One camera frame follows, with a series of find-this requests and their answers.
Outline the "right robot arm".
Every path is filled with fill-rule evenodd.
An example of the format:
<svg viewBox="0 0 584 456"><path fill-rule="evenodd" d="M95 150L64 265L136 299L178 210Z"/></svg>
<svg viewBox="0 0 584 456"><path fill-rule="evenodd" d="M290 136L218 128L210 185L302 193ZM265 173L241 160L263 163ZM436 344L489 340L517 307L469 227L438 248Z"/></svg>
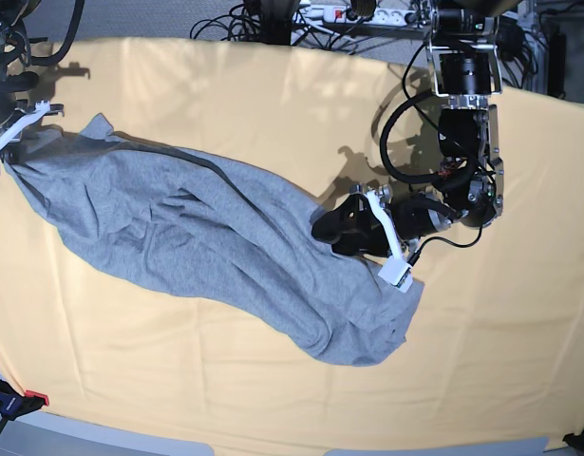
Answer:
<svg viewBox="0 0 584 456"><path fill-rule="evenodd" d="M68 54L84 12L85 3L76 1L63 43L50 56L32 53L42 38L28 36L24 19L40 5L38 1L0 1L0 130L20 111L16 95L34 89L39 75L31 67L54 67Z"/></svg>

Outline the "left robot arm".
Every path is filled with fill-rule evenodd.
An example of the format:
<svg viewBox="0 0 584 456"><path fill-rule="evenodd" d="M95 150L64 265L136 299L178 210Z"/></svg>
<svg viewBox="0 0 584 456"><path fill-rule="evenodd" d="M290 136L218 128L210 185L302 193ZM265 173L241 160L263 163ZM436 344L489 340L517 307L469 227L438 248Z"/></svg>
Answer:
<svg viewBox="0 0 584 456"><path fill-rule="evenodd" d="M374 23L419 31L433 86L406 95L386 120L379 139L384 169L407 186L395 198L382 186L357 185L337 208L311 228L314 239L336 254L387 257L408 253L415 263L431 242L445 242L443 231L459 222L482 231L503 209L503 162L499 157L497 34L501 16L514 1L416 1L410 10L382 14L374 1L354 1L334 19L355 25ZM388 139L393 127L415 110L435 129L442 161L438 170L408 174L393 164Z"/></svg>

